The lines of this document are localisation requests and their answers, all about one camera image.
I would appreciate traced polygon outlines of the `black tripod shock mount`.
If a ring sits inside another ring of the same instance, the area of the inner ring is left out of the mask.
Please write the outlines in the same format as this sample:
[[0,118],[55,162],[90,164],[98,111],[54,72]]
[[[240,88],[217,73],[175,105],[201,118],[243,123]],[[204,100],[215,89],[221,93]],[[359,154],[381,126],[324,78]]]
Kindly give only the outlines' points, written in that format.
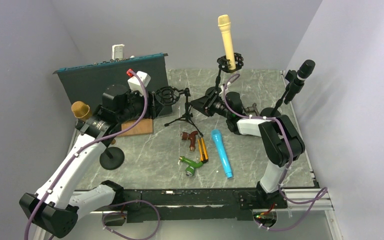
[[181,121],[181,122],[186,122],[190,125],[192,125],[198,132],[198,134],[203,137],[204,134],[198,129],[198,127],[195,125],[195,123],[193,122],[192,118],[193,118],[193,114],[191,113],[191,110],[192,110],[192,105],[189,101],[189,97],[191,96],[191,93],[190,93],[190,89],[188,87],[184,88],[184,89],[178,89],[174,86],[165,86],[165,87],[162,87],[160,89],[158,89],[156,92],[155,92],[155,96],[156,96],[156,100],[162,104],[163,106],[173,106],[174,104],[176,104],[181,96],[184,96],[185,97],[185,103],[184,103],[184,113],[170,121],[170,122],[167,122],[164,124],[164,127],[168,127],[170,126],[171,124],[175,123],[175,122],[178,122],[178,121]]

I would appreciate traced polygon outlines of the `blue microphone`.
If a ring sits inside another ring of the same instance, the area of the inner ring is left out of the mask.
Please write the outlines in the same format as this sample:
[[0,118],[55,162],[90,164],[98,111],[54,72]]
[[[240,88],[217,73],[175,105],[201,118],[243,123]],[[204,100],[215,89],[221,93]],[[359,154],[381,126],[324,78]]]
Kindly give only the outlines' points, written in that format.
[[211,139],[213,140],[217,153],[220,158],[221,165],[223,167],[224,173],[228,179],[234,177],[232,168],[229,162],[229,158],[226,153],[226,149],[223,142],[223,137],[219,129],[214,129],[211,131]]

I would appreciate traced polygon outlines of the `black round base stand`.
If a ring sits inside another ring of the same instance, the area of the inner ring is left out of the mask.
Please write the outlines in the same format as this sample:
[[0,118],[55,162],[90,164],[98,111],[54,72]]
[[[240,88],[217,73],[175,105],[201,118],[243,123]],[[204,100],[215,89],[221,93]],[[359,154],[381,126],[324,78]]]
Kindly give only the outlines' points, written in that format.
[[99,163],[106,170],[119,168],[125,160],[124,152],[118,147],[108,147],[99,157]]

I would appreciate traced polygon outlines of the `gold brown microphone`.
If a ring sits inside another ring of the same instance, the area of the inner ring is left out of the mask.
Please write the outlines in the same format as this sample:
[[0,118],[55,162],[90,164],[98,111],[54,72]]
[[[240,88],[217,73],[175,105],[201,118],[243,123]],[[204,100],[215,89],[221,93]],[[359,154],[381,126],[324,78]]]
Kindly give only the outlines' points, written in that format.
[[88,104],[76,101],[71,111],[78,120],[75,128],[80,131],[79,137],[85,144],[112,135],[119,127],[115,114],[102,104],[92,110]]

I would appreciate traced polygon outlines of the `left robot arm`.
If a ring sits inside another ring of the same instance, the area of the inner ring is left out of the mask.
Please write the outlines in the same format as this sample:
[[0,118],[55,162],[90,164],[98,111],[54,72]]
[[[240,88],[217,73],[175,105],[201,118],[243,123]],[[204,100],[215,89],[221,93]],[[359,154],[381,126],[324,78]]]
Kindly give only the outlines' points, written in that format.
[[31,225],[36,225],[53,237],[65,237],[79,219],[107,206],[119,209],[125,200],[124,188],[111,180],[74,195],[78,183],[94,161],[108,170],[120,167],[124,152],[111,144],[122,133],[122,124],[142,119],[154,119],[160,109],[155,96],[146,84],[133,78],[128,88],[111,85],[95,110],[82,101],[72,104],[71,110],[79,120],[80,131],[74,146],[52,176],[35,192],[25,193],[20,207],[27,217],[24,238],[29,238]]

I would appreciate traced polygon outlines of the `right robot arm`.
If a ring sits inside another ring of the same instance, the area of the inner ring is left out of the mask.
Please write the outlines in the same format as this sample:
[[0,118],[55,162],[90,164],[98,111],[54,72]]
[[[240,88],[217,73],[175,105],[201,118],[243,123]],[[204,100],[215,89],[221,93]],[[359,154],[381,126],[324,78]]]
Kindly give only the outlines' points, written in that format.
[[215,114],[226,118],[228,129],[237,135],[260,137],[269,159],[266,170],[258,182],[256,203],[267,208],[275,201],[292,162],[305,152],[305,143],[287,115],[276,117],[248,116],[242,108],[237,92],[229,92],[223,99],[215,91],[191,101],[191,106],[201,114],[211,117]]

